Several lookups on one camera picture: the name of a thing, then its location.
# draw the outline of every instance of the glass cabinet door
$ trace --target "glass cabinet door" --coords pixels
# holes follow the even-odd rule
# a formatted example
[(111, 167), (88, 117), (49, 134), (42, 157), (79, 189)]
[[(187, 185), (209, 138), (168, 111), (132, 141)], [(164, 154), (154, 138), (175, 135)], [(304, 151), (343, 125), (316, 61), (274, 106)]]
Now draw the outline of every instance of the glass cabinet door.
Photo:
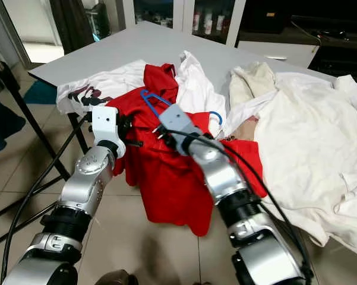
[(173, 27), (173, 0), (133, 0), (136, 24), (149, 21)]
[(192, 34), (225, 44), (235, 0), (195, 0)]

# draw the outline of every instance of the black cable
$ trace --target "black cable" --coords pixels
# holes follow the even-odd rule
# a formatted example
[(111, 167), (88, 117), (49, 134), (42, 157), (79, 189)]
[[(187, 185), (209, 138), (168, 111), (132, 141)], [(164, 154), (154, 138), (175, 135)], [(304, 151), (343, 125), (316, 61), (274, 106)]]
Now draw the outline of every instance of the black cable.
[[(224, 150), (222, 150), (222, 148), (220, 148), (218, 145), (212, 143), (211, 141), (209, 141), (208, 139), (205, 139), (203, 137), (198, 137), (196, 135), (192, 135), (192, 134), (188, 134), (186, 132), (180, 132), (180, 131), (175, 131), (172, 129), (167, 129), (166, 132), (170, 132), (173, 134), (178, 134), (178, 135), (184, 135), (186, 137), (201, 141), (202, 143), (205, 143), (207, 145), (209, 145), (210, 147), (213, 147), (215, 149), (217, 149), (218, 151), (220, 151), (223, 155), (227, 156), (229, 158), (229, 160), (231, 160), (232, 162), (236, 163), (235, 159), (233, 159), (233, 157), (231, 157), (230, 155), (228, 155), (227, 152), (225, 152)], [(298, 250), (300, 251), (303, 261), (302, 261), (302, 272), (305, 276), (306, 279), (306, 284), (311, 284), (311, 279), (314, 276), (312, 271), (311, 271), (311, 266), (310, 266), (310, 261), (309, 261), (309, 256), (307, 254), (307, 251), (305, 250), (304, 245), (302, 244), (302, 241), (300, 240), (299, 236), (297, 235), (297, 233), (295, 232), (292, 223), (289, 221), (289, 219), (286, 217), (285, 213), (281, 210), (280, 205), (277, 203), (277, 201), (274, 199), (272, 193), (268, 190), (268, 187), (266, 187), (266, 185), (264, 184), (263, 180), (260, 178), (259, 174), (255, 171), (255, 169), (239, 154), (237, 153), (233, 148), (227, 146), (227, 145), (223, 145), (225, 147), (225, 149), (227, 149), (228, 151), (230, 151), (232, 154), (234, 154), (238, 159), (241, 160), (241, 162), (243, 162), (244, 165), (246, 165), (246, 167), (254, 174), (254, 176), (256, 177), (256, 179), (259, 181), (260, 185), (263, 187), (263, 189), (266, 191), (266, 193), (268, 194), (269, 198), (272, 200), (273, 205), (276, 207), (276, 209), (278, 210), (278, 212), (280, 213), (280, 215), (282, 216), (283, 220), (285, 221), (285, 223), (287, 224), (288, 228), (289, 228), (289, 232), (290, 235), (296, 240), (295, 244), (298, 247)], [(238, 164), (236, 164), (238, 170), (243, 174), (243, 171), (241, 170), (241, 168), (239, 167)]]
[(49, 164), (49, 166), (45, 169), (45, 171), (38, 177), (37, 181), (32, 185), (28, 193), (26, 194), (23, 202), (19, 206), (19, 208), (16, 211), (16, 214), (12, 220), (11, 227), (8, 231), (8, 236), (7, 240), (5, 241), (5, 247), (4, 247), (4, 254), (2, 257), (2, 267), (1, 267), (1, 281), (0, 283), (2, 284), (4, 282), (5, 277), (7, 276), (7, 268), (8, 268), (8, 257), (10, 254), (10, 247), (11, 247), (11, 242), (12, 242), (12, 237), (14, 234), (15, 227), (18, 223), (18, 220), (21, 216), (21, 212), (24, 210), (24, 207), (28, 203), (30, 197), (32, 196), (33, 192), (37, 189), (38, 185), (41, 183), (41, 181), (48, 175), (48, 173), (52, 170), (54, 167), (55, 163), (58, 161), (58, 159), (62, 156), (64, 150), (67, 148), (68, 144), (72, 140), (72, 138), (75, 136), (76, 132), (80, 129), (81, 125), (84, 123), (86, 120), (86, 116), (84, 116), (81, 121), (79, 121), (78, 125), (72, 130), (70, 133), (69, 137), (66, 139), (65, 143), (61, 147), (61, 149), (58, 151), (56, 154), (55, 158), (52, 160), (52, 162)]

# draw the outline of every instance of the tiled floor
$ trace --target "tiled floor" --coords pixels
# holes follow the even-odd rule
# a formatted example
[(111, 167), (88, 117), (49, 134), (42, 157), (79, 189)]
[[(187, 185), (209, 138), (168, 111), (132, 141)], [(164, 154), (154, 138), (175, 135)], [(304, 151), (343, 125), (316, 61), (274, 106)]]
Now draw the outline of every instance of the tiled floor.
[[(24, 93), (33, 79), (20, 66), (14, 72)], [(7, 91), (0, 94), (0, 101), (21, 114)], [(29, 107), (57, 150), (71, 131), (68, 119), (61, 116), (55, 106), (33, 104)], [(84, 135), (92, 144), (87, 126)], [(51, 161), (28, 124), (7, 142), (7, 147), (0, 152), (0, 209), (22, 196)], [(72, 171), (75, 160), (81, 155), (78, 142), (74, 140), (62, 162)], [(45, 180), (55, 176), (53, 170)], [(34, 197), (24, 215), (36, 213), (56, 200), (62, 186), (60, 182)], [(0, 235), (8, 230), (12, 215), (10, 212), (0, 217)], [(14, 236), (10, 268), (41, 229), (36, 221)], [(332, 240), (325, 248), (318, 248), (307, 237), (304, 239), (317, 275), (313, 284), (357, 284), (357, 255)], [(2, 251), (3, 244), (0, 244), (0, 264)], [(237, 281), (230, 261), (234, 251), (216, 211), (208, 235), (199, 239), (186, 227), (150, 223), (139, 191), (129, 187), (121, 176), (106, 188), (86, 234), (83, 258), (77, 264), (79, 284), (94, 284), (104, 273), (124, 268), (136, 274), (141, 285), (190, 285), (199, 280), (215, 285), (235, 285)]]

